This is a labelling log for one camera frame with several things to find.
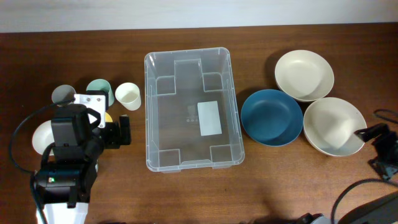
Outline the cream bowl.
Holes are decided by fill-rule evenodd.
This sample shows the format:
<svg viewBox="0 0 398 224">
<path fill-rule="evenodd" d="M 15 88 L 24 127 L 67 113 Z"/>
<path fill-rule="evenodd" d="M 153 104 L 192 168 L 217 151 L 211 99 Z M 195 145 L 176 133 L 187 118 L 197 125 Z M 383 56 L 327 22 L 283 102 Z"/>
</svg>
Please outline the cream bowl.
<svg viewBox="0 0 398 224">
<path fill-rule="evenodd" d="M 340 98 L 314 101 L 303 116 L 303 130 L 308 142 L 328 156 L 346 157 L 359 152 L 364 142 L 354 132 L 366 128 L 361 112 Z"/>
<path fill-rule="evenodd" d="M 274 75 L 277 86 L 301 102 L 327 96 L 335 82 L 331 65 L 321 55 L 309 50 L 293 50 L 281 56 Z"/>
</svg>

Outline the white small bowl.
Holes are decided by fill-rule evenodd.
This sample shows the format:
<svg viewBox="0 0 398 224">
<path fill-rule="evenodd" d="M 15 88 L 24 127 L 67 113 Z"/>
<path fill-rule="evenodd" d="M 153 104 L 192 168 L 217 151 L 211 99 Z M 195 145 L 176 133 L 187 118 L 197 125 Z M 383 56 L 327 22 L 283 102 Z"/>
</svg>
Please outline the white small bowl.
<svg viewBox="0 0 398 224">
<path fill-rule="evenodd" d="M 51 143 L 54 142 L 51 120 L 42 123 L 32 136 L 32 146 L 34 150 L 42 155 Z"/>
</svg>

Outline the dark blue bowl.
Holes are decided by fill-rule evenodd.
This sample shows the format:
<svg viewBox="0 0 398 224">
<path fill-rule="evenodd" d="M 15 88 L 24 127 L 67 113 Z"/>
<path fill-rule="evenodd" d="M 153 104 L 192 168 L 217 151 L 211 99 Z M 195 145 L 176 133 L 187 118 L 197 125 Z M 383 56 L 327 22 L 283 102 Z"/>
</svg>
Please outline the dark blue bowl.
<svg viewBox="0 0 398 224">
<path fill-rule="evenodd" d="M 299 104 L 280 90 L 260 90 L 244 101 L 241 123 L 247 135 L 265 146 L 285 146 L 295 141 L 303 129 Z"/>
</svg>

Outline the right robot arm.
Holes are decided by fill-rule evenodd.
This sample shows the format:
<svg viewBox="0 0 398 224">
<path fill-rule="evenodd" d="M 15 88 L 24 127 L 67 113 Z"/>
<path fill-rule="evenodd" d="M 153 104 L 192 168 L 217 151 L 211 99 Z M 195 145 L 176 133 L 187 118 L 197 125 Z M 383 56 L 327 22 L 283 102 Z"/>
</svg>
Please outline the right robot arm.
<svg viewBox="0 0 398 224">
<path fill-rule="evenodd" d="M 338 205 L 349 191 L 367 183 L 382 183 L 397 187 L 397 182 L 391 179 L 397 175 L 397 133 L 391 131 L 387 124 L 379 123 L 370 128 L 354 132 L 363 142 L 373 140 L 377 157 L 368 161 L 368 164 L 379 175 L 378 179 L 363 179 L 348 186 L 334 202 L 330 218 L 322 214 L 306 213 L 295 223 L 395 223 L 397 222 L 397 192 L 387 194 L 371 202 L 360 205 L 344 215 L 340 220 L 335 218 Z"/>
</svg>

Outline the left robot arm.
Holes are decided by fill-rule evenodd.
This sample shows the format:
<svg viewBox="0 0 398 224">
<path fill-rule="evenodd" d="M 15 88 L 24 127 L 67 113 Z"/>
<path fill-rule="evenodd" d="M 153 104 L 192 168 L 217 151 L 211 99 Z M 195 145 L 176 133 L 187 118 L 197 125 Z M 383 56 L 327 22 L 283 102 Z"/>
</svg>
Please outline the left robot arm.
<svg viewBox="0 0 398 224">
<path fill-rule="evenodd" d="M 40 170 L 30 177 L 38 223 L 85 221 L 99 156 L 131 143 L 129 116 L 104 128 L 100 121 L 100 113 L 85 105 L 56 110 L 51 120 L 54 142 L 42 154 Z"/>
</svg>

